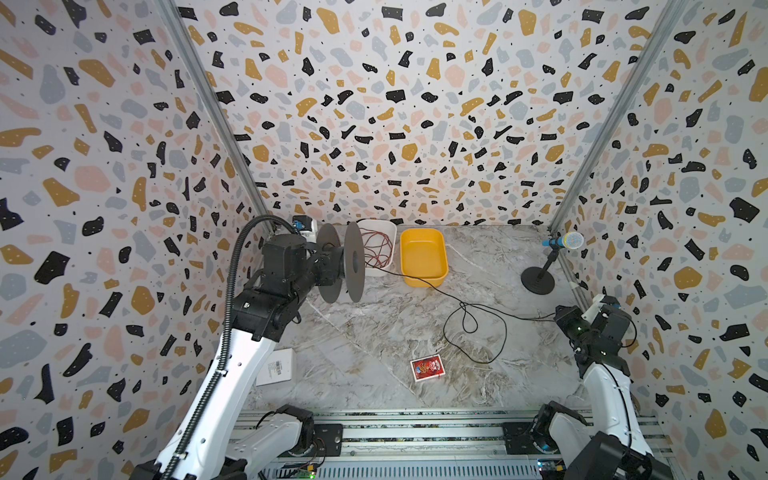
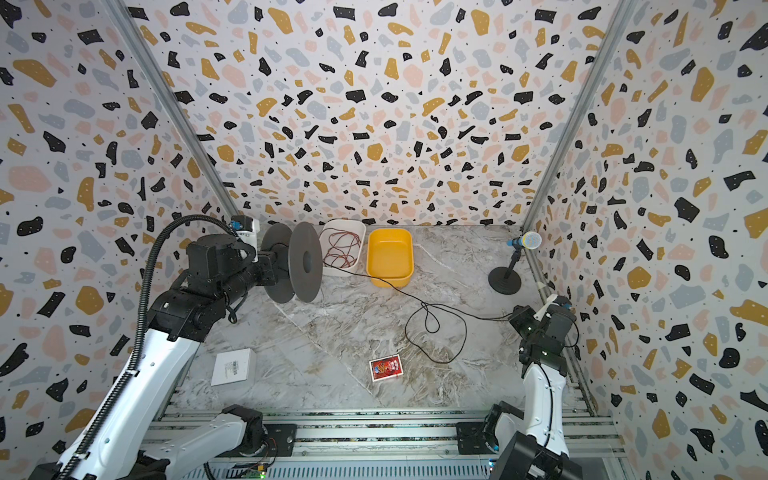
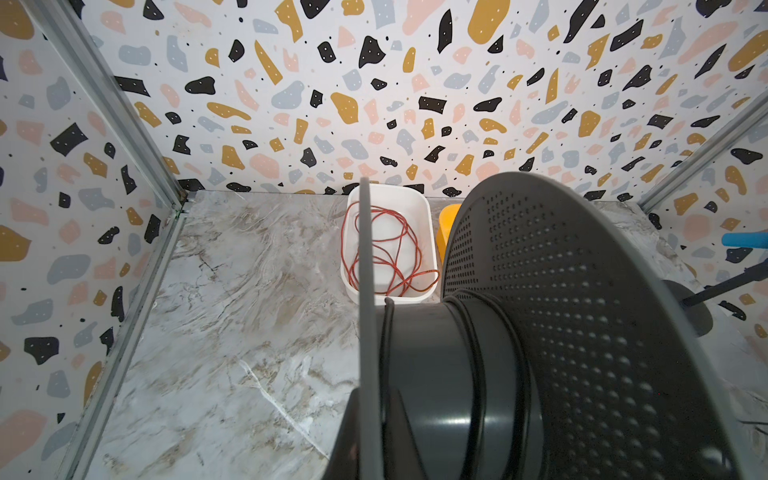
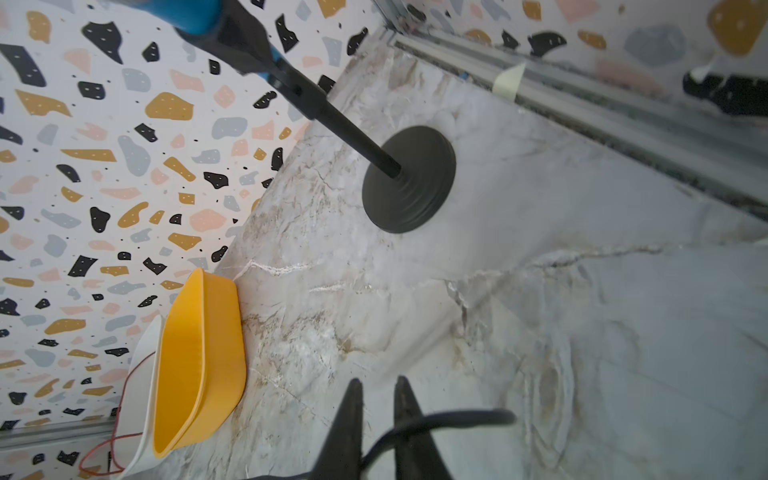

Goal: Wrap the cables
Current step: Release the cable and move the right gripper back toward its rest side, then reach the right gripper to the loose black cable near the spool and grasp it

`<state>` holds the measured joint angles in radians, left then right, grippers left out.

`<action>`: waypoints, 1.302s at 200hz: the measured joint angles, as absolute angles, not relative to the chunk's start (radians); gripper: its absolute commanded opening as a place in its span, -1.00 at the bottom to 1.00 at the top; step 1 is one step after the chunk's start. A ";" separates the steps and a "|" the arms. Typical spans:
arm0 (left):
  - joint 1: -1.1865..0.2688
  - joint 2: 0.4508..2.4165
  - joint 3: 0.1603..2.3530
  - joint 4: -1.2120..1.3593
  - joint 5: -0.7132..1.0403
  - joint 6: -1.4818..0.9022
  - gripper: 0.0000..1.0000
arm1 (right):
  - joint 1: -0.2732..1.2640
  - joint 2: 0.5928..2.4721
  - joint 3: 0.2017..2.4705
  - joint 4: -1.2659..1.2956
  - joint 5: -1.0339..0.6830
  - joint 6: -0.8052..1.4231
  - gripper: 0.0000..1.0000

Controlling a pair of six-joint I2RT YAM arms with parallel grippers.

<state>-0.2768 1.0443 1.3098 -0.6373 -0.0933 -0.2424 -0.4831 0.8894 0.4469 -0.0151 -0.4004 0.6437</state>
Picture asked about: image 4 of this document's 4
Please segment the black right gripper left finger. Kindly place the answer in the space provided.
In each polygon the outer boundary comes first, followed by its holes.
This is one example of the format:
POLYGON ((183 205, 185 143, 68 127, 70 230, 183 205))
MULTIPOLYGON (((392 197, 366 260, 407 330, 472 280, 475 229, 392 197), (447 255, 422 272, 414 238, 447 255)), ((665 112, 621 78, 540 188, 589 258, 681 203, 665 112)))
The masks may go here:
POLYGON ((362 382, 352 379, 309 479, 357 480, 361 477, 363 406, 362 382))

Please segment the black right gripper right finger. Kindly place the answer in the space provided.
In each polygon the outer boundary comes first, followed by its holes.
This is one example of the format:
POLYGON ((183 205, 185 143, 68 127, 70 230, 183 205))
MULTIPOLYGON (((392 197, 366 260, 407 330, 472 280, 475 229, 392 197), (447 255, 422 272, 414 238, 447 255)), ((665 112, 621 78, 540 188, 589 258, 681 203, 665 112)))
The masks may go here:
MULTIPOLYGON (((424 417, 411 385, 404 376, 399 376, 395 385, 393 417, 395 427, 424 417)), ((395 478, 452 478, 428 431, 407 434, 395 442, 395 478)))

